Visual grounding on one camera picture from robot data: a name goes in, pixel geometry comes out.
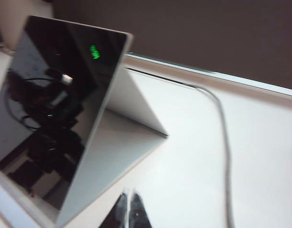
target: black object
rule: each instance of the black object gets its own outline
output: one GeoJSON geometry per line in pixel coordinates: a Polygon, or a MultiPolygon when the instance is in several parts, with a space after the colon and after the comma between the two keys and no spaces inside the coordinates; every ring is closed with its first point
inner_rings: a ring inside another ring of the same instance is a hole
{"type": "Polygon", "coordinates": [[[129,228],[151,228],[141,197],[134,193],[130,202],[129,228]]]}
{"type": "MultiPolygon", "coordinates": [[[[2,171],[26,154],[28,163],[9,176],[30,188],[39,173],[57,172],[63,184],[48,190],[46,199],[65,198],[127,37],[29,17],[0,91],[2,171]]],[[[60,208],[62,201],[52,205],[60,208]]]]}
{"type": "Polygon", "coordinates": [[[9,173],[8,176],[29,191],[43,174],[36,164],[25,161],[15,172],[9,173]]]}
{"type": "Polygon", "coordinates": [[[127,195],[122,193],[99,228],[124,228],[127,213],[127,195]]]}

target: gray wall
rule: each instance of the gray wall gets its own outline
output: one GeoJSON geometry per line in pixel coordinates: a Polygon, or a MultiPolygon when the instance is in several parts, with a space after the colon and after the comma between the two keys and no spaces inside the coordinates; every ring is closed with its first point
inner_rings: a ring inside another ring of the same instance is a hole
{"type": "Polygon", "coordinates": [[[56,0],[55,16],[131,32],[131,51],[292,88],[292,1],[56,0]]]}

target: tablet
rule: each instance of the tablet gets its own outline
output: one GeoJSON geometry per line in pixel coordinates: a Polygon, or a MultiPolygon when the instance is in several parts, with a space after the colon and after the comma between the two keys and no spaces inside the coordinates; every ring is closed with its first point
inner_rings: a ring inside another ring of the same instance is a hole
{"type": "Polygon", "coordinates": [[[0,170],[48,208],[58,212],[63,204],[131,39],[57,19],[27,20],[0,90],[0,170]]]}

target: white desk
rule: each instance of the white desk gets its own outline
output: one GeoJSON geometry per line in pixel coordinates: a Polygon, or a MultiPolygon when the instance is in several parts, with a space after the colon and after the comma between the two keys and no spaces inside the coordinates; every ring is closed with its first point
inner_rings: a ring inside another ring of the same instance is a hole
{"type": "MultiPolygon", "coordinates": [[[[292,228],[292,98],[144,67],[200,83],[221,99],[233,155],[236,227],[292,228]]],[[[154,228],[225,227],[224,151],[216,106],[202,92],[135,74],[170,137],[66,227],[97,227],[123,188],[140,192],[154,228]]]]}

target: black plastic object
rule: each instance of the black plastic object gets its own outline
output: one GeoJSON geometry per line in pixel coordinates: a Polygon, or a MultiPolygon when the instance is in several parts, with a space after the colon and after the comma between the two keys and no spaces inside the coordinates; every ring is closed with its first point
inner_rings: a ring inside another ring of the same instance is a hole
{"type": "Polygon", "coordinates": [[[152,228],[142,199],[136,192],[130,202],[129,228],[152,228]]]}
{"type": "Polygon", "coordinates": [[[127,213],[127,194],[122,193],[99,228],[124,228],[127,213]]]}
{"type": "Polygon", "coordinates": [[[20,186],[30,189],[43,175],[43,171],[33,162],[25,161],[15,172],[8,176],[20,186]]]}

